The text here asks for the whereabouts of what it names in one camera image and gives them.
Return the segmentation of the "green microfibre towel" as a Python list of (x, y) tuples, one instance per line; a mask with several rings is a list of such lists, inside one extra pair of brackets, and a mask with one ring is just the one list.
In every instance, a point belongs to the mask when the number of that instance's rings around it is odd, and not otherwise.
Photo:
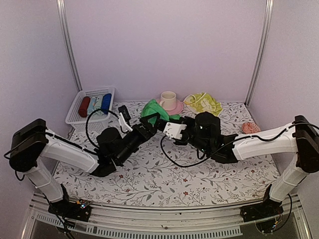
[(156, 125), (166, 124), (167, 122), (172, 122), (173, 120), (178, 120), (181, 118), (180, 115), (170, 116), (155, 99), (150, 100), (142, 109), (141, 117), (148, 116), (154, 113), (160, 114), (160, 119), (157, 121)]

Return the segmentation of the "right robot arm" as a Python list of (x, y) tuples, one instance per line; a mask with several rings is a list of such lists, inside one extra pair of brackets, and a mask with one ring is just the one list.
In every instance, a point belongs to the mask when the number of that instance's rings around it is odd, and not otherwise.
[(168, 122), (164, 133), (176, 144), (190, 144), (206, 157), (225, 164), (261, 155), (293, 153), (283, 175), (271, 184), (265, 194), (266, 200), (258, 205), (262, 217), (273, 213), (277, 203), (309, 174), (319, 170), (319, 128), (302, 115), (285, 126), (250, 134), (222, 135), (220, 123), (219, 117), (203, 112), (194, 118)]

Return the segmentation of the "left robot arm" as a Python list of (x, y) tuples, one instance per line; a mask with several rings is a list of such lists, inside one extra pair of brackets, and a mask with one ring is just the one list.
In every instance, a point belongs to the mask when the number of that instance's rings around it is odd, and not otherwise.
[(115, 127), (109, 127), (97, 136), (98, 147), (93, 151), (76, 145), (56, 135), (46, 127), (43, 119), (37, 119), (16, 132), (12, 138), (11, 150), (4, 154), (16, 172), (21, 172), (39, 189), (63, 216), (74, 212), (74, 205), (67, 200), (67, 194), (47, 168), (41, 157), (73, 165), (96, 176), (105, 177), (116, 171), (118, 166), (135, 152), (139, 146), (152, 138), (157, 128), (149, 123), (159, 120), (158, 113), (143, 117), (140, 123), (129, 126), (123, 116), (119, 116), (122, 128), (127, 133), (122, 137)]

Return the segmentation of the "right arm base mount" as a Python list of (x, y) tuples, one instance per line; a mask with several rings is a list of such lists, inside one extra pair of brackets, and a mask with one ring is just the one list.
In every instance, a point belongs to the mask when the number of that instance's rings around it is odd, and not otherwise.
[(279, 215), (283, 212), (282, 201), (277, 202), (269, 197), (260, 203), (243, 206), (240, 208), (240, 216), (244, 222), (260, 220)]

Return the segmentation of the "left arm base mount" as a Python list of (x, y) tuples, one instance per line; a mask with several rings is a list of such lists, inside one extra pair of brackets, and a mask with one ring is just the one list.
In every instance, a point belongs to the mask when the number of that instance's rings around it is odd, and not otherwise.
[(70, 202), (62, 199), (59, 202), (52, 203), (48, 201), (48, 211), (62, 218), (74, 219), (82, 222), (88, 222), (91, 216), (92, 208), (87, 203)]

